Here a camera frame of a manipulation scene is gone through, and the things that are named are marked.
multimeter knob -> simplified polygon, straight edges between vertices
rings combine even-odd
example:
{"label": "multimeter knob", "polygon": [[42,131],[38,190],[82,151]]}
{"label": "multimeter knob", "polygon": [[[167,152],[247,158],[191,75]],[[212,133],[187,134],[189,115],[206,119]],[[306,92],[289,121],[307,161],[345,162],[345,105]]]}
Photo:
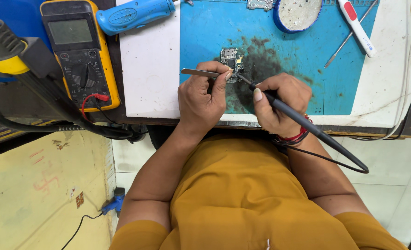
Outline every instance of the multimeter knob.
{"label": "multimeter knob", "polygon": [[96,84],[96,71],[91,65],[77,63],[71,68],[71,75],[80,88],[91,88]]}

yellow multimeter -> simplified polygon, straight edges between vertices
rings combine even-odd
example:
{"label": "yellow multimeter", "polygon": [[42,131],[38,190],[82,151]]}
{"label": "yellow multimeter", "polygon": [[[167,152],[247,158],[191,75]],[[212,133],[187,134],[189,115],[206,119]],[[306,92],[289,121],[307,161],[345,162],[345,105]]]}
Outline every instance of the yellow multimeter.
{"label": "yellow multimeter", "polygon": [[[79,108],[91,94],[110,97],[108,101],[97,100],[102,110],[118,107],[107,43],[96,22],[97,6],[89,0],[53,0],[43,2],[40,11],[68,96]],[[87,100],[84,111],[98,111],[97,105]]]}

circuit board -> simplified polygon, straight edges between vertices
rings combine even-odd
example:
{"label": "circuit board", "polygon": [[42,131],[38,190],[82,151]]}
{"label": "circuit board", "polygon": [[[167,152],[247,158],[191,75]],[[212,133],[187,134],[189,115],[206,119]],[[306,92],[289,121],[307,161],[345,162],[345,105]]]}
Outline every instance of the circuit board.
{"label": "circuit board", "polygon": [[274,0],[247,0],[248,9],[263,8],[265,11],[271,10]]}
{"label": "circuit board", "polygon": [[227,80],[227,83],[241,81],[236,74],[244,73],[244,63],[242,62],[243,57],[243,55],[238,54],[237,48],[225,48],[221,50],[221,63],[234,70],[232,76]]}

fingernail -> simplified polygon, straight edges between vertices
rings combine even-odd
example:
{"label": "fingernail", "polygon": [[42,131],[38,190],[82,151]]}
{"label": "fingernail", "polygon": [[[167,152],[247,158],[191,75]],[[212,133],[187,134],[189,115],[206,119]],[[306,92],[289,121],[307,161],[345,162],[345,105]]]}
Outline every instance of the fingernail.
{"label": "fingernail", "polygon": [[259,100],[262,99],[261,90],[260,90],[259,88],[256,88],[256,89],[253,91],[253,99],[254,99],[255,101],[259,101]]}
{"label": "fingernail", "polygon": [[225,80],[227,81],[232,76],[232,72],[227,73],[225,76]]}

blue silicone mat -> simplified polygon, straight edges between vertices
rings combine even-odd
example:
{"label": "blue silicone mat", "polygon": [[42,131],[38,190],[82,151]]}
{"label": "blue silicone mat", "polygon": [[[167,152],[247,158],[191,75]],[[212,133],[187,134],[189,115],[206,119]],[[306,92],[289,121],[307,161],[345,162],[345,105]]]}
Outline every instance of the blue silicone mat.
{"label": "blue silicone mat", "polygon": [[[365,53],[352,37],[331,65],[324,68],[350,32],[336,2],[324,3],[316,23],[296,34],[278,30],[272,17],[274,10],[250,10],[243,0],[194,1],[194,6],[181,3],[180,70],[194,69],[201,61],[219,60],[223,48],[236,47],[244,54],[246,77],[261,81],[286,72],[312,88],[308,114],[348,115]],[[360,19],[368,6],[359,3],[363,1],[354,1]],[[361,23],[368,36],[376,13],[374,6]],[[180,83],[188,77],[180,74]],[[254,113],[252,92],[244,83],[228,84],[226,101],[226,113]]]}

